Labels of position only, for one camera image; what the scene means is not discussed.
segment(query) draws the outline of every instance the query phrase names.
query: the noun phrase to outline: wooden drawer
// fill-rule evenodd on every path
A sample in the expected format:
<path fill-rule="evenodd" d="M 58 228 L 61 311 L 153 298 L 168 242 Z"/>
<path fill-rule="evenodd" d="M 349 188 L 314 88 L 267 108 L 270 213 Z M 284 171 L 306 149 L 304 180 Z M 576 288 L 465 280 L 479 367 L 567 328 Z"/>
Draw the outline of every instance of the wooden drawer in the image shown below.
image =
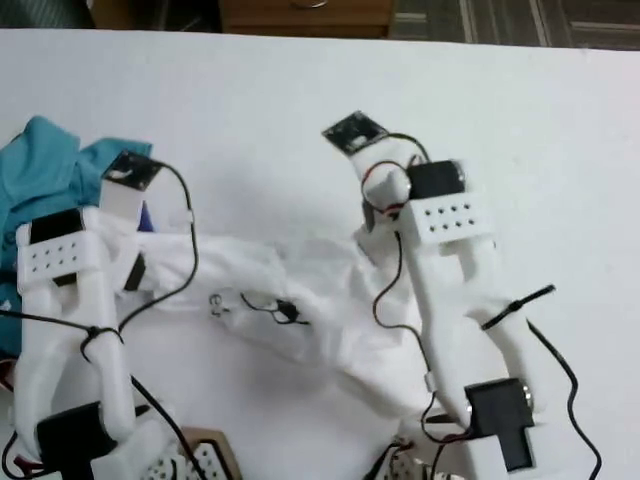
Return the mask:
<path fill-rule="evenodd" d="M 227 33 L 274 37 L 386 38 L 388 28 L 382 25 L 230 27 Z"/>
<path fill-rule="evenodd" d="M 393 0 L 222 0 L 220 6 L 227 31 L 237 26 L 388 26 Z"/>

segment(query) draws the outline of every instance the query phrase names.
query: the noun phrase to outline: white table surface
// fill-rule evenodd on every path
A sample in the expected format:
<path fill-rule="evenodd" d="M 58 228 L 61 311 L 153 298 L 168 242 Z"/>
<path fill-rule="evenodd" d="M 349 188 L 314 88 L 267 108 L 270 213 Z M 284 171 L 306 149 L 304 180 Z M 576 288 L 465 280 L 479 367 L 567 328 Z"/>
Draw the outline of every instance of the white table surface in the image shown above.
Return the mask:
<path fill-rule="evenodd" d="M 35 114 L 84 143 L 147 140 L 187 178 L 201 232 L 250 238 L 360 224 L 351 166 L 320 136 L 356 109 L 421 138 L 435 159 L 468 159 L 516 289 L 558 287 L 530 308 L 581 379 L 576 413 L 603 453 L 601 478 L 633 478 L 638 85 L 637 53 L 0 31 L 0 143 Z M 153 213 L 168 215 L 177 195 L 155 188 Z M 128 332 L 135 373 L 183 423 L 223 429 L 248 479 L 360 478 L 395 429 L 326 372 L 207 319 L 155 320 Z M 555 367 L 549 379 L 562 408 L 566 379 Z M 587 478 L 586 448 L 558 448 L 582 459 L 558 478 Z"/>

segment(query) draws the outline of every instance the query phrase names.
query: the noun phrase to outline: white cloth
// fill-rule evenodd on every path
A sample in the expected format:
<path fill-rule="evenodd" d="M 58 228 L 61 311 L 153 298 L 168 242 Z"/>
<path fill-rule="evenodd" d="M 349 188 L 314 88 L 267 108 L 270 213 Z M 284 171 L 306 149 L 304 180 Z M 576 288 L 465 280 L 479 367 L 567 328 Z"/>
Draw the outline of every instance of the white cloth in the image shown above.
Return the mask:
<path fill-rule="evenodd" d="M 141 288 L 159 296 L 179 287 L 193 265 L 190 236 L 139 238 L 147 264 Z M 266 244 L 199 235 L 198 248 L 194 282 L 158 308 L 209 315 L 288 360 L 331 368 L 341 386 L 381 415 L 400 417 L 424 409 L 425 367 L 415 338 L 381 328 L 372 315 L 373 300 L 397 264 L 374 266 L 351 239 Z M 299 316 L 294 323 L 283 324 L 295 315 L 252 309 L 276 310 L 276 300 L 295 305 Z M 419 327 L 405 275 L 380 302 L 379 316 L 386 324 Z"/>

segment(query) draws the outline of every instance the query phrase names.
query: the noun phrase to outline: cable tie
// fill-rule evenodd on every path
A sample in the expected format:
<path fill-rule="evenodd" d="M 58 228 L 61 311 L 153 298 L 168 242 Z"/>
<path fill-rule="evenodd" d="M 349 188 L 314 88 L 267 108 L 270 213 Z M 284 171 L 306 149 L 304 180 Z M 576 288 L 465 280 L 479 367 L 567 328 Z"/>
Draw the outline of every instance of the cable tie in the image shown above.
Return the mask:
<path fill-rule="evenodd" d="M 547 294 L 549 294 L 551 292 L 554 292 L 555 289 L 556 289 L 555 285 L 547 285 L 546 287 L 541 288 L 540 290 L 538 290 L 537 292 L 532 293 L 531 295 L 528 295 L 528 296 L 526 296 L 524 298 L 521 298 L 520 300 L 514 300 L 509 305 L 507 305 L 507 308 L 505 308 L 502 312 L 500 312 L 498 315 L 493 317 L 487 323 L 482 325 L 482 327 L 480 327 L 480 328 L 483 331 L 486 332 L 490 328 L 495 327 L 497 324 L 499 324 L 502 320 L 504 320 L 510 314 L 520 310 L 527 303 L 532 302 L 534 300 L 537 300 L 538 298 L 540 298 L 540 297 L 542 297 L 544 295 L 547 295 Z"/>
<path fill-rule="evenodd" d="M 103 333 L 114 333 L 114 334 L 116 334 L 118 336 L 118 338 L 120 339 L 120 342 L 124 345 L 124 340 L 122 339 L 122 336 L 120 335 L 120 332 L 118 332 L 118 330 L 116 330 L 115 328 L 112 328 L 112 327 L 105 327 L 105 328 L 89 327 L 89 329 L 87 330 L 87 338 L 85 338 L 82 341 L 82 343 L 80 344 L 80 353 L 82 353 L 82 356 L 84 357 L 84 359 L 87 362 L 91 363 L 91 360 L 89 360 L 89 357 L 87 357 L 87 354 L 85 353 L 84 350 L 87 348 L 89 343 L 94 341 L 96 338 L 98 338 Z"/>

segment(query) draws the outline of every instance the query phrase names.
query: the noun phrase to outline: teal fabric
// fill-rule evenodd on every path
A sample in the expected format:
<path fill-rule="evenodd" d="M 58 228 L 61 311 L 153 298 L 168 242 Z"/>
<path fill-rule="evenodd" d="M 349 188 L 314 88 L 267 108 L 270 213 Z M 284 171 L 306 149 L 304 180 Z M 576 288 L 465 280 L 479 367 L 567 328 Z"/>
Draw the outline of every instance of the teal fabric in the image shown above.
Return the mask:
<path fill-rule="evenodd" d="M 85 205 L 97 205 L 101 175 L 120 152 L 149 155 L 151 145 L 105 138 L 80 150 L 78 137 L 43 117 L 0 150 L 0 268 L 16 268 L 16 229 L 34 218 Z M 0 284 L 0 308 L 22 309 L 15 282 Z M 0 349 L 18 355 L 20 321 L 0 317 Z"/>

